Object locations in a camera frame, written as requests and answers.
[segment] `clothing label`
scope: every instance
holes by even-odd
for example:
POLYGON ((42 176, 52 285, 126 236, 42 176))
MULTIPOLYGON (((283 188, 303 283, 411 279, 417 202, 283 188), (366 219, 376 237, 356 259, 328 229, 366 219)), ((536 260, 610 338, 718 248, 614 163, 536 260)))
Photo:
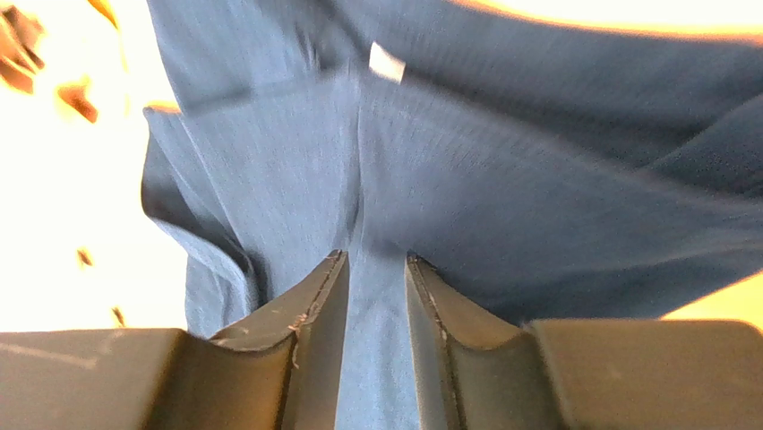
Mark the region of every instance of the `clothing label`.
POLYGON ((405 63, 391 56, 376 42, 371 45, 371 59, 368 62, 368 67, 382 78, 397 83, 403 80, 403 73, 406 71, 405 63))

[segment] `scratch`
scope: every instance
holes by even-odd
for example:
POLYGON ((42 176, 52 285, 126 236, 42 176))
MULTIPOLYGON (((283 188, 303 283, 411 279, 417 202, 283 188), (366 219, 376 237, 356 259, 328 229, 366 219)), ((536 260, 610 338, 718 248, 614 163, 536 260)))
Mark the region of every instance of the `scratch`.
POLYGON ((44 349, 27 348, 21 345, 13 345, 9 343, 0 343, 0 350, 7 351, 12 354, 18 354, 20 356, 57 361, 59 363, 65 363, 67 365, 77 366, 88 370, 93 369, 98 362, 96 358, 80 358, 67 354, 60 354, 57 352, 49 352, 45 351, 44 349))
POLYGON ((291 352, 291 364, 295 369, 299 370, 299 365, 296 363, 296 351, 299 348, 299 330, 302 324, 307 321, 307 314, 301 314, 296 317, 293 324, 288 326, 288 329, 294 332, 296 336, 296 342, 294 344, 294 350, 291 352))

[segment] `denim fabric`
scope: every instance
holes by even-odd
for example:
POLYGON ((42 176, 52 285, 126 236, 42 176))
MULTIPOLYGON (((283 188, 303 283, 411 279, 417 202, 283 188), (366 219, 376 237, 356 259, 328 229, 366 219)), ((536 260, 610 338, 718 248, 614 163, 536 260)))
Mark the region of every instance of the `denim fabric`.
POLYGON ((512 323, 657 317, 763 267, 761 49, 438 0, 150 8, 184 113, 146 112, 144 207, 189 252, 190 330, 349 250, 339 429, 417 428, 409 252, 512 323))

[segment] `blue pants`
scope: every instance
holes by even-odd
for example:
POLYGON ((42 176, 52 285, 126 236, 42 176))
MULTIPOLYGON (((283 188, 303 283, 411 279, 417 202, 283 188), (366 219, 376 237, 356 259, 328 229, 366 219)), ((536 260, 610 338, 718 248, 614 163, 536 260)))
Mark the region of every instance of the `blue pants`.
POLYGON ((189 254, 190 331, 347 249, 339 429, 417 427, 408 253, 512 323, 657 317, 763 267, 763 49, 441 0, 150 8, 184 113, 146 111, 144 208, 189 254))

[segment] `black plastic object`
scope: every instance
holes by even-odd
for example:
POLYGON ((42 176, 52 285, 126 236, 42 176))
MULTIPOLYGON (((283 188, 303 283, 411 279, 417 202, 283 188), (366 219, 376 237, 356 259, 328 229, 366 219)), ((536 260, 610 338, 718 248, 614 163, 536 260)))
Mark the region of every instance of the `black plastic object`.
POLYGON ((743 323, 545 320, 522 329, 407 263, 432 430, 763 429, 763 337, 743 323))
POLYGON ((180 330, 0 333, 0 428, 334 428, 346 254, 211 341, 180 330))

